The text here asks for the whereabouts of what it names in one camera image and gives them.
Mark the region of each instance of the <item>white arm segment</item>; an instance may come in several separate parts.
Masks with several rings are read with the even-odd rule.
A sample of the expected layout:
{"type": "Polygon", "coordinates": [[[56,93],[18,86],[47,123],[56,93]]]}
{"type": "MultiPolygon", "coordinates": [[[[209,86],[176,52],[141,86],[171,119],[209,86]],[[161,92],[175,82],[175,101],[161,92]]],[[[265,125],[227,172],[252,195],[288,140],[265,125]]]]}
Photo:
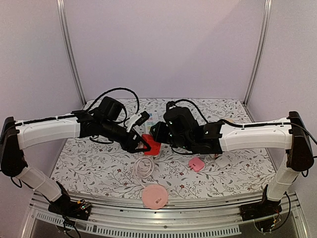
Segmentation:
{"type": "MultiPolygon", "coordinates": [[[[287,118],[279,120],[266,121],[265,123],[290,122],[287,118]]],[[[239,128],[230,125],[223,125],[220,133],[222,138],[219,139],[223,151],[250,148],[280,148],[289,150],[292,147],[292,134],[289,130],[291,125],[266,125],[259,127],[239,128]]],[[[267,187],[267,198],[270,201],[279,201],[282,199],[284,192],[293,184],[300,172],[286,167],[287,153],[284,155],[283,162],[276,172],[276,175],[267,187]]]]}
{"type": "MultiPolygon", "coordinates": [[[[266,122],[285,123],[290,122],[290,120],[281,118],[266,122]]],[[[220,130],[222,138],[219,139],[219,142],[223,151],[250,148],[281,148],[287,150],[292,147],[292,135],[289,133],[291,128],[291,125],[266,125],[243,129],[224,124],[220,130]]]]}
{"type": "Polygon", "coordinates": [[[297,176],[301,173],[286,167],[286,162],[287,154],[284,155],[283,162],[278,168],[273,180],[268,184],[266,195],[270,201],[281,200],[284,192],[287,191],[289,186],[293,184],[297,176]]]}
{"type": "Polygon", "coordinates": [[[55,202],[61,196],[61,190],[58,184],[47,177],[42,171],[31,167],[30,165],[15,176],[17,179],[25,182],[34,191],[43,194],[49,201],[55,202]]]}
{"type": "Polygon", "coordinates": [[[20,149],[52,140],[79,137],[80,123],[77,119],[73,117],[17,126],[20,149]]]}

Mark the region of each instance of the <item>aluminum frame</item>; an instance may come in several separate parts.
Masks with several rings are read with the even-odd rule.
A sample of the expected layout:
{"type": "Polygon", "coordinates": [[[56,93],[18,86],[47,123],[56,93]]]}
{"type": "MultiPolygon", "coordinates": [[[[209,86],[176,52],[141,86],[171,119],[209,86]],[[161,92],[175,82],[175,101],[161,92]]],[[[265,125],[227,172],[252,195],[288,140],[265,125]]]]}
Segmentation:
{"type": "Polygon", "coordinates": [[[61,31],[63,34],[63,39],[65,43],[65,49],[67,52],[67,57],[69,61],[69,66],[71,69],[71,73],[73,75],[75,87],[77,90],[77,94],[79,97],[79,100],[82,105],[85,105],[87,103],[87,100],[84,95],[84,90],[80,82],[76,62],[75,62],[75,57],[73,53],[73,49],[71,46],[71,41],[69,37],[69,31],[68,31],[68,26],[67,26],[67,19],[66,19],[66,12],[65,12],[65,6],[64,6],[64,0],[57,0],[57,10],[58,10],[58,16],[59,16],[59,21],[60,21],[60,26],[61,26],[61,31]]]}
{"type": "Polygon", "coordinates": [[[264,5],[264,14],[263,14],[263,20],[262,20],[262,27],[261,27],[261,32],[260,32],[260,39],[259,39],[259,45],[257,49],[257,54],[256,58],[253,64],[253,69],[249,81],[249,85],[247,88],[246,95],[244,97],[243,104],[247,107],[252,95],[252,91],[254,88],[254,84],[256,82],[257,74],[260,68],[260,63],[261,63],[261,58],[264,50],[264,45],[265,45],[265,40],[266,40],[266,35],[267,35],[267,30],[268,30],[268,24],[269,24],[269,18],[271,14],[271,7],[272,7],[272,0],[265,0],[265,5],[264,5]]]}
{"type": "MultiPolygon", "coordinates": [[[[70,193],[72,200],[85,198],[92,202],[93,208],[88,221],[77,220],[80,232],[107,237],[120,237],[123,232],[134,234],[134,237],[156,237],[160,234],[165,238],[176,238],[177,234],[186,233],[200,238],[208,232],[228,230],[242,224],[239,206],[260,201],[262,193],[254,192],[225,197],[204,199],[171,199],[167,206],[160,210],[144,208],[140,199],[111,198],[91,196],[89,194],[70,193]]],[[[292,215],[296,229],[301,238],[308,238],[307,225],[300,203],[295,193],[290,194],[292,215]]],[[[288,212],[288,199],[283,197],[281,205],[285,214],[288,212]]],[[[62,217],[47,211],[48,202],[35,192],[30,213],[23,230],[23,238],[30,238],[35,219],[45,217],[42,221],[60,225],[62,217]]]]}

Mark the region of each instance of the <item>pink square object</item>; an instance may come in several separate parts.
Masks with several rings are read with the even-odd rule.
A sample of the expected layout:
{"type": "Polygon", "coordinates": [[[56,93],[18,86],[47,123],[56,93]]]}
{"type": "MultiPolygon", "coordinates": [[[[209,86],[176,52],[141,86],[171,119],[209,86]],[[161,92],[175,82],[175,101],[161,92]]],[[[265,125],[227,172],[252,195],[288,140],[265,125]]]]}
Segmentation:
{"type": "Polygon", "coordinates": [[[194,157],[188,162],[188,165],[191,169],[193,169],[195,172],[199,172],[200,170],[203,169],[205,166],[205,163],[199,159],[198,157],[194,157]]]}

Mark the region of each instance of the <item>black cable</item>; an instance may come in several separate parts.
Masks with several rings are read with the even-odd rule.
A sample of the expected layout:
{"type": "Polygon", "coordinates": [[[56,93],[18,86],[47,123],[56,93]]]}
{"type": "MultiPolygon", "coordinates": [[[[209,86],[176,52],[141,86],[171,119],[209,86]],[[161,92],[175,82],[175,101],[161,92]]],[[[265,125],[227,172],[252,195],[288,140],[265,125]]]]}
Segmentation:
{"type": "MultiPolygon", "coordinates": [[[[81,235],[80,235],[79,231],[77,230],[77,228],[76,228],[73,224],[70,224],[70,223],[67,223],[67,224],[71,225],[71,226],[75,229],[76,233],[78,234],[78,238],[81,238],[81,235]]],[[[65,219],[64,219],[63,225],[64,225],[64,233],[65,233],[68,237],[70,237],[70,238],[76,238],[76,237],[71,236],[71,235],[66,231],[66,220],[65,220],[65,219]]]]}
{"type": "Polygon", "coordinates": [[[177,103],[179,103],[179,102],[187,102],[187,103],[192,104],[192,105],[197,109],[198,113],[199,113],[200,116],[204,119],[204,121],[205,121],[206,123],[209,123],[209,121],[208,121],[208,120],[205,118],[205,116],[203,115],[202,111],[200,111],[200,109],[198,108],[198,106],[197,106],[194,102],[192,102],[192,101],[190,101],[190,100],[188,100],[188,99],[179,99],[179,100],[175,101],[174,104],[177,104],[177,103]]]}
{"type": "Polygon", "coordinates": [[[24,121],[23,123],[19,123],[21,125],[27,125],[27,124],[32,124],[32,123],[38,123],[38,122],[44,122],[44,121],[49,121],[49,120],[57,120],[57,119],[66,119],[66,118],[74,118],[76,117],[73,114],[70,115],[65,115],[65,116],[57,116],[57,117],[50,117],[50,118],[42,118],[42,119],[35,119],[35,120],[27,120],[24,121]]]}
{"type": "Polygon", "coordinates": [[[307,177],[308,177],[308,171],[309,171],[309,170],[306,170],[306,174],[304,174],[304,172],[302,172],[302,176],[303,176],[304,178],[307,178],[307,177]]]}
{"type": "Polygon", "coordinates": [[[171,146],[171,149],[174,153],[179,154],[179,155],[195,155],[194,153],[181,153],[181,152],[177,152],[174,150],[174,148],[171,146]]]}
{"type": "Polygon", "coordinates": [[[130,118],[128,118],[128,113],[127,113],[127,109],[125,108],[125,106],[123,105],[123,111],[124,111],[124,119],[122,121],[114,121],[114,123],[116,124],[121,124],[121,123],[125,123],[127,120],[129,120],[130,118]]]}
{"type": "Polygon", "coordinates": [[[17,186],[18,188],[21,188],[21,187],[22,187],[22,182],[21,182],[21,180],[19,180],[20,185],[18,185],[18,184],[13,180],[13,177],[10,177],[10,178],[11,178],[12,183],[13,183],[15,186],[17,186]]]}
{"type": "Polygon", "coordinates": [[[98,141],[98,140],[95,140],[95,138],[91,138],[89,137],[89,139],[94,142],[94,143],[98,143],[98,144],[103,144],[103,145],[109,145],[109,144],[113,144],[113,141],[110,141],[110,142],[103,142],[103,141],[98,141]]]}
{"type": "Polygon", "coordinates": [[[287,222],[287,219],[289,218],[289,215],[291,214],[291,199],[289,198],[287,192],[285,192],[284,194],[286,195],[286,197],[288,199],[288,204],[289,204],[288,213],[287,213],[287,216],[286,216],[284,222],[279,227],[273,229],[272,231],[276,231],[276,230],[280,229],[287,222]]]}
{"type": "Polygon", "coordinates": [[[100,94],[100,95],[93,101],[93,103],[86,109],[86,111],[88,112],[88,111],[94,106],[94,104],[96,104],[96,102],[97,102],[101,97],[103,97],[104,95],[106,95],[107,93],[111,93],[111,92],[113,92],[113,91],[118,91],[118,90],[128,91],[128,92],[130,92],[130,93],[132,93],[132,94],[134,95],[135,99],[137,100],[137,111],[136,111],[136,113],[138,113],[138,112],[139,112],[139,109],[140,109],[140,101],[139,101],[138,95],[137,95],[134,91],[132,91],[131,89],[128,89],[128,88],[112,88],[112,89],[110,89],[110,90],[108,90],[108,91],[105,91],[104,93],[100,94]]]}
{"type": "Polygon", "coordinates": [[[317,145],[317,140],[313,137],[313,135],[312,135],[308,130],[306,130],[306,128],[304,128],[304,127],[302,127],[302,126],[300,126],[300,125],[297,125],[297,124],[295,124],[295,123],[292,123],[292,122],[286,122],[285,124],[295,125],[295,126],[299,127],[299,128],[302,129],[304,132],[306,132],[306,133],[309,135],[309,137],[313,140],[313,142],[315,143],[315,145],[317,145]]]}

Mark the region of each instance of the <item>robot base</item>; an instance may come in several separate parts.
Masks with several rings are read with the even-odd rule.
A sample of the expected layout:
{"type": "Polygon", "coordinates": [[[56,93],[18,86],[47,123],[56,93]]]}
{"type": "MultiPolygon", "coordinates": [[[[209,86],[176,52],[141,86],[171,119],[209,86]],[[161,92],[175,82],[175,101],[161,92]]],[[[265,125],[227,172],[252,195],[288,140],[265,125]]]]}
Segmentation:
{"type": "Polygon", "coordinates": [[[49,211],[75,219],[87,221],[91,212],[91,203],[84,200],[73,202],[66,189],[57,181],[62,196],[55,202],[50,202],[49,211]]]}
{"type": "MultiPolygon", "coordinates": [[[[267,185],[263,191],[262,201],[240,206],[240,216],[243,221],[271,216],[282,211],[280,201],[274,202],[267,199],[266,190],[267,185]]],[[[263,228],[263,230],[259,229],[261,232],[269,232],[273,224],[273,217],[255,222],[257,228],[263,228]]]]}

